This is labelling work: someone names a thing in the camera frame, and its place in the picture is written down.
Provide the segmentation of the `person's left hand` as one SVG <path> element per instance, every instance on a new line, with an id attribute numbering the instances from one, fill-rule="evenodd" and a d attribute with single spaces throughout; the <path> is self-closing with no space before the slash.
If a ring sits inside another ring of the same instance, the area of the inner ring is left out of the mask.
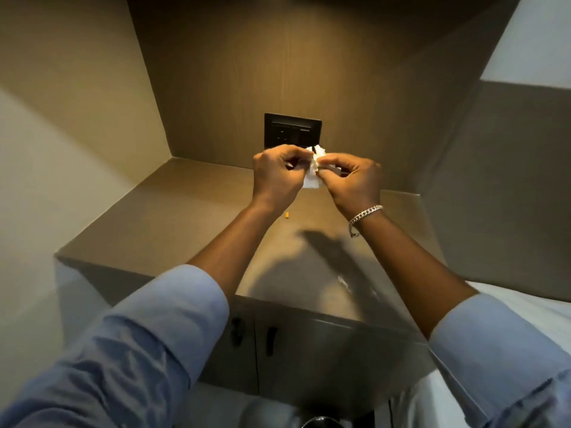
<path id="1" fill-rule="evenodd" d="M 286 170 L 286 160 L 312 157 L 312 152 L 296 145 L 279 145 L 253 158 L 253 202 L 282 213 L 303 186 L 306 171 Z"/>

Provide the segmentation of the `person's right hand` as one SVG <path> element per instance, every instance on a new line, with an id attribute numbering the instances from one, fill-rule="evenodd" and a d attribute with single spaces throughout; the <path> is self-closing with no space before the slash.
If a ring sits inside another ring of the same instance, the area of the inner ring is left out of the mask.
<path id="1" fill-rule="evenodd" d="M 318 158 L 319 166 L 348 169 L 348 176 L 327 171 L 318 173 L 341 214 L 352 220 L 361 212 L 380 205 L 381 168 L 368 158 L 347 153 L 327 153 Z"/>

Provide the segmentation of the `white tissue paper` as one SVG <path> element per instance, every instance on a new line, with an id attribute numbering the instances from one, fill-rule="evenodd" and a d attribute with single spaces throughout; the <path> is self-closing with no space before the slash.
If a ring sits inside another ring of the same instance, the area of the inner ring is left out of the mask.
<path id="1" fill-rule="evenodd" d="M 318 158 L 324 156 L 326 154 L 326 151 L 319 144 L 310 146 L 307 148 L 307 150 L 312 152 L 312 159 L 310 161 L 310 166 L 305 173 L 302 188 L 318 189 L 322 184 L 321 179 L 318 176 L 318 171 L 319 171 Z"/>

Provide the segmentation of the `person's right forearm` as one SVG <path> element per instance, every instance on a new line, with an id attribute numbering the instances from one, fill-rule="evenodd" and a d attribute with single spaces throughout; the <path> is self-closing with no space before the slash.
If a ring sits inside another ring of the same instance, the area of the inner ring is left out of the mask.
<path id="1" fill-rule="evenodd" d="M 479 291 L 406 235 L 381 209 L 375 206 L 350 220 L 349 233 L 364 237 L 429 343 L 439 322 Z"/>

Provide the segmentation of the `person's left forearm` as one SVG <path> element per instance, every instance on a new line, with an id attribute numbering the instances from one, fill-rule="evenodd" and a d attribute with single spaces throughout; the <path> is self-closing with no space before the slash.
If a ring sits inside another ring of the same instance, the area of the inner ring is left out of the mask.
<path id="1" fill-rule="evenodd" d="M 189 264 L 108 311 L 0 414 L 0 428 L 169 428 L 230 315 L 262 238 L 291 200 L 259 196 Z"/>

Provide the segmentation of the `brown cabinet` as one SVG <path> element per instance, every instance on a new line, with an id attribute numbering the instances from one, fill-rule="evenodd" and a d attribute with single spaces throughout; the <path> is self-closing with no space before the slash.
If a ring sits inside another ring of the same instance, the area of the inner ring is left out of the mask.
<path id="1" fill-rule="evenodd" d="M 252 171 L 172 158 L 56 254 L 111 305 L 186 262 L 251 199 Z M 302 189 L 257 249 L 200 380 L 360 417 L 435 370 L 428 345 L 325 188 Z M 231 320 L 246 330 L 231 342 Z M 266 334 L 277 327 L 275 352 Z"/>

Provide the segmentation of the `white bed sheet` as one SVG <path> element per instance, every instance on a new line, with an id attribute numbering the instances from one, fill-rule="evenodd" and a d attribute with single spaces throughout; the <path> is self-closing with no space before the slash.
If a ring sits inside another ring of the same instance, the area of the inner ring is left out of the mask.
<path id="1" fill-rule="evenodd" d="M 392 428 L 571 428 L 571 302 L 469 284 L 429 339 L 437 369 L 391 399 Z"/>

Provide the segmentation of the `dark round object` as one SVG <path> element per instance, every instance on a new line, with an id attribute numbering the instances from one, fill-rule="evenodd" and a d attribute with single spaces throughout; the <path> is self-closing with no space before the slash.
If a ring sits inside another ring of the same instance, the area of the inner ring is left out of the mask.
<path id="1" fill-rule="evenodd" d="M 317 416 L 304 422 L 300 428 L 344 428 L 344 426 L 335 418 Z"/>

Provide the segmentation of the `black wall socket panel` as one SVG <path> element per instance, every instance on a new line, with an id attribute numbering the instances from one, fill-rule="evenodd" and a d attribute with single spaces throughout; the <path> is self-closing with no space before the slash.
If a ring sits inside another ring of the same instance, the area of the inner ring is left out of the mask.
<path id="1" fill-rule="evenodd" d="M 282 144 L 302 148 L 320 145 L 322 121 L 283 114 L 264 114 L 264 149 Z"/>

